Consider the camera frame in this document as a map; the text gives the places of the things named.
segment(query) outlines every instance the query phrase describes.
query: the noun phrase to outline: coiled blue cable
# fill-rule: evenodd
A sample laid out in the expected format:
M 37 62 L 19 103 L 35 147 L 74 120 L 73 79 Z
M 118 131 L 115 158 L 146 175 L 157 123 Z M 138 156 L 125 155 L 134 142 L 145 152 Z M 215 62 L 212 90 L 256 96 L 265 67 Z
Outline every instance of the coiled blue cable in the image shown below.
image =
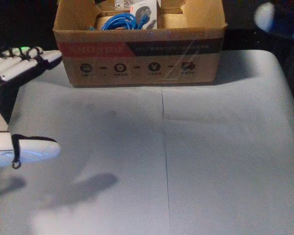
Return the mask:
M 136 23 L 136 17 L 130 13 L 122 13 L 110 18 L 101 28 L 101 30 L 111 30 L 116 28 L 142 29 L 143 25 L 149 21 L 149 16 L 145 14 L 139 24 Z

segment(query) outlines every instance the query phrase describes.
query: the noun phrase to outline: qr code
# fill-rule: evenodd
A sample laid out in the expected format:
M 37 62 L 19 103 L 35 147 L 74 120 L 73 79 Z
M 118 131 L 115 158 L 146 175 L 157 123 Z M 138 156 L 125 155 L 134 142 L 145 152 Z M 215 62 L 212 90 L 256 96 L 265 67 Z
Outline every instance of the qr code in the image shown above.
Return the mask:
M 115 7 L 118 11 L 129 10 L 133 0 L 115 0 Z

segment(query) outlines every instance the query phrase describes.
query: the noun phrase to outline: white table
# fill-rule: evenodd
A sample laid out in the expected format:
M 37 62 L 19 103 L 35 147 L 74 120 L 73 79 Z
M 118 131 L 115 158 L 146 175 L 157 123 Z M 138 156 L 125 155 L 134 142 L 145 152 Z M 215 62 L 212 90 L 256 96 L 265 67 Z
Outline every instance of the white table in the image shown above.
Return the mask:
M 62 147 L 0 169 L 0 235 L 294 234 L 294 100 L 276 58 L 222 53 L 217 83 L 20 89 L 12 133 Z

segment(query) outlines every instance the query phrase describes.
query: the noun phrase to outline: robotic hand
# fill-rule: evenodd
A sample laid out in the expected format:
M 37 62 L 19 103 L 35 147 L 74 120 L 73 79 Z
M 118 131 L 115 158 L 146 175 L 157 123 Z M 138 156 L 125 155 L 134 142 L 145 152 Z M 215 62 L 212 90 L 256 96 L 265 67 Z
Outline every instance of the robotic hand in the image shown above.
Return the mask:
M 0 53 L 0 94 L 54 68 L 61 60 L 58 50 L 43 52 L 40 47 L 11 48 Z M 59 153 L 60 145 L 53 139 L 0 132 L 0 167 L 12 165 L 18 169 L 23 163 L 51 159 Z
M 294 38 L 294 0 L 271 0 L 258 7 L 255 23 L 262 30 Z

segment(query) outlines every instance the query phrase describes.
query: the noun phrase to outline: dark floor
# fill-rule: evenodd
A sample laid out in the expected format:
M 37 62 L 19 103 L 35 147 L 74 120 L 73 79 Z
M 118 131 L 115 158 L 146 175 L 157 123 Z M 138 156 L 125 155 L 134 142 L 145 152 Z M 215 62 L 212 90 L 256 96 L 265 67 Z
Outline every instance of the dark floor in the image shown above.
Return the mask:
M 0 49 L 22 46 L 40 46 L 44 50 L 56 49 L 52 32 L 56 2 L 56 0 L 0 0 Z M 253 26 L 249 29 L 226 30 L 223 50 L 238 49 L 272 52 L 279 60 L 294 95 L 293 40 L 268 35 Z M 17 90 L 3 94 L 0 112 L 7 122 L 16 96 Z

